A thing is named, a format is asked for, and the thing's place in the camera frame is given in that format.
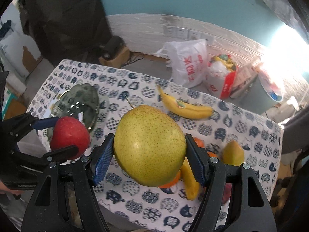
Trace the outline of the large orange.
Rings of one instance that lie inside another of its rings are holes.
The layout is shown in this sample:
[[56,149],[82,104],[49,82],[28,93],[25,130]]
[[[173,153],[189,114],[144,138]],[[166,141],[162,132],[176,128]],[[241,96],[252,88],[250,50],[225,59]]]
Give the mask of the large orange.
[[212,163],[217,163],[219,161],[219,158],[215,153],[208,151],[207,154],[209,155],[210,161],[212,161]]
[[161,186],[159,186],[159,188],[160,189],[166,189],[166,188],[170,188],[170,187],[176,185],[179,182],[180,177],[181,177],[181,171],[179,171],[177,173],[177,175],[175,176],[175,178],[171,182],[164,184],[164,185],[161,185]]

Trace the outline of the bright red apple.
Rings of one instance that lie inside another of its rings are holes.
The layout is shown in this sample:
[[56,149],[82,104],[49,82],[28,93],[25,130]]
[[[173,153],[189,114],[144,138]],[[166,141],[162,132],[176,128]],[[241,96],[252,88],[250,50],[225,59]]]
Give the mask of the bright red apple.
[[65,116],[60,118],[55,124],[50,141],[50,149],[54,151],[71,145],[78,147],[77,154],[69,158],[69,160],[75,160],[89,147],[90,134],[80,121],[73,117]]

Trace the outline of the plain yellow banana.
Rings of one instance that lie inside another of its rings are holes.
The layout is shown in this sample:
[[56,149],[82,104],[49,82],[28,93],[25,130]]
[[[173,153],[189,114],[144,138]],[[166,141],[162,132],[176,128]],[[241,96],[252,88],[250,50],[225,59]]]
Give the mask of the plain yellow banana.
[[199,193],[199,182],[196,181],[187,158],[185,158],[180,171],[185,186],[186,198],[188,200],[196,199]]

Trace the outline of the small yellow pear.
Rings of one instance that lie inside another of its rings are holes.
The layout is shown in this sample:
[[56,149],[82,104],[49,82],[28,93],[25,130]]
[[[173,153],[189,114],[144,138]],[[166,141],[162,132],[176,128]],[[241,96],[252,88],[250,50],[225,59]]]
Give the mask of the small yellow pear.
[[244,163],[244,150],[237,141],[229,142],[222,152],[222,161],[224,164],[240,166]]

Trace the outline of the dark red apple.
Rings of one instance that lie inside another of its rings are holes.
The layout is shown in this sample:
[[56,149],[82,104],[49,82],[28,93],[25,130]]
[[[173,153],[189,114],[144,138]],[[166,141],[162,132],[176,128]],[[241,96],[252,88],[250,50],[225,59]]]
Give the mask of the dark red apple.
[[231,192],[232,192],[232,184],[231,183],[226,183],[225,184],[225,188],[224,188],[222,204],[226,204],[227,203],[227,201],[230,199]]

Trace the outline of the banana with sticker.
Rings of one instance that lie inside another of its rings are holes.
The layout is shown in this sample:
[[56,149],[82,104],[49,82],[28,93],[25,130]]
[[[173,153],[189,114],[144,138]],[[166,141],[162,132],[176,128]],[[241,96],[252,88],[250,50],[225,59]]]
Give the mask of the banana with sticker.
[[166,94],[160,86],[157,86],[164,106],[176,115],[188,119],[203,119],[212,116],[213,109],[209,106],[196,106],[177,100]]

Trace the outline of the cat pattern tablecloth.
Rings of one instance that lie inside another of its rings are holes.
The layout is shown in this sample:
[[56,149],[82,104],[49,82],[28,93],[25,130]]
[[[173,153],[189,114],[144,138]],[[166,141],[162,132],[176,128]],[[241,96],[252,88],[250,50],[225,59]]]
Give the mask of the cat pattern tablecloth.
[[[60,102],[69,105],[86,99],[75,87],[88,83],[98,94],[98,116],[91,131],[91,147],[100,145],[114,133],[124,115],[140,105],[149,105],[155,113],[142,115],[127,131],[143,142],[141,156],[148,159],[148,178],[169,172],[169,163],[179,152],[179,135],[191,134],[217,155],[231,141],[237,141],[244,161],[255,171],[267,197],[270,197],[281,158],[282,131],[278,124],[245,111],[208,94],[187,89],[164,79],[124,69],[63,60],[48,76],[30,103],[37,117],[51,115]],[[151,231],[187,231],[201,197],[188,200],[182,181],[167,188],[142,186],[123,172],[112,160],[104,181],[95,188],[107,222],[116,231],[146,228]]]

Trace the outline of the green glass bowl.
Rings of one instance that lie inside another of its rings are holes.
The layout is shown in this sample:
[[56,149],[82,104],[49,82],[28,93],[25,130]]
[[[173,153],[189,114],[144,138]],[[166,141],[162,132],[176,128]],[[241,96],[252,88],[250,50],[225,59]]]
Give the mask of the green glass bowl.
[[90,133],[95,127],[99,113],[99,96],[95,87],[89,83],[75,85],[64,92],[51,107],[49,117],[74,117]]

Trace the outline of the grey green trash bin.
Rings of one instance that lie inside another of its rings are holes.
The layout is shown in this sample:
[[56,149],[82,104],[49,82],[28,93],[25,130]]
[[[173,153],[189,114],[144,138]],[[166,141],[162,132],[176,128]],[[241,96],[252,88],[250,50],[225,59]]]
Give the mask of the grey green trash bin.
[[249,87],[243,100],[243,108],[256,114],[262,114],[277,103],[281,103],[282,96],[280,90],[278,94],[271,90],[266,79],[260,74]]

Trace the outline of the red white trash box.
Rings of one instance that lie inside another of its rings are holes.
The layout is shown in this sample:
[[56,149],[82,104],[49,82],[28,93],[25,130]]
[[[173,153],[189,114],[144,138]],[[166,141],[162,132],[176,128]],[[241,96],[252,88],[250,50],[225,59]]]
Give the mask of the red white trash box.
[[216,98],[229,97],[238,66],[229,54],[220,54],[210,59],[205,75],[205,85],[210,94]]

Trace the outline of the white plastic shopping bag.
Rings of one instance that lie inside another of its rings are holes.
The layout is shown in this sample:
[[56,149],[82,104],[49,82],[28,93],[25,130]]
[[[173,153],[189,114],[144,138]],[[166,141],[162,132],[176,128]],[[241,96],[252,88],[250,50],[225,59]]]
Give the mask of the white plastic shopping bag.
[[155,54],[171,61],[171,78],[174,83],[192,88],[203,82],[207,68],[205,39],[164,43]]

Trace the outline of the black device on wooden box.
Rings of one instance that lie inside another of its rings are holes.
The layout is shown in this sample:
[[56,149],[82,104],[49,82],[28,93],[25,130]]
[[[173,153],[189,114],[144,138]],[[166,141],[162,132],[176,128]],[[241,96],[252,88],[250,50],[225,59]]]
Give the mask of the black device on wooden box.
[[99,63],[104,66],[120,69],[130,59],[130,50],[119,36],[112,36],[108,43],[101,47]]

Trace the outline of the dark hanging cloth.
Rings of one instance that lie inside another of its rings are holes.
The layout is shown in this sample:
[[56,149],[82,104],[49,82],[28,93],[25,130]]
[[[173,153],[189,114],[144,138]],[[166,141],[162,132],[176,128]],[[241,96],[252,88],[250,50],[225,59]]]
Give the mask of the dark hanging cloth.
[[22,0],[25,32],[57,66],[63,59],[98,63],[112,37],[101,0]]

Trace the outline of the grey window curtain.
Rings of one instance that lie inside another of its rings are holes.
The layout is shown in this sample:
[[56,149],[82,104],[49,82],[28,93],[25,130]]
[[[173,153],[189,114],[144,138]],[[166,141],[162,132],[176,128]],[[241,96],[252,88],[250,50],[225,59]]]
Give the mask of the grey window curtain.
[[308,5],[305,0],[263,0],[286,25],[308,39]]

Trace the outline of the wall power sockets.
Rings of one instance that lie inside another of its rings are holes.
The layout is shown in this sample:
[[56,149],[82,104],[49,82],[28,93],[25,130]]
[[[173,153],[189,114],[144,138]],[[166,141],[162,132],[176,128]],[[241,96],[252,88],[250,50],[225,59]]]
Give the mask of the wall power sockets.
[[204,39],[206,40],[208,45],[212,45],[214,42],[214,36],[210,34],[199,32],[197,30],[176,27],[176,26],[164,25],[163,34],[167,37],[173,37],[173,38],[178,38],[182,40]]

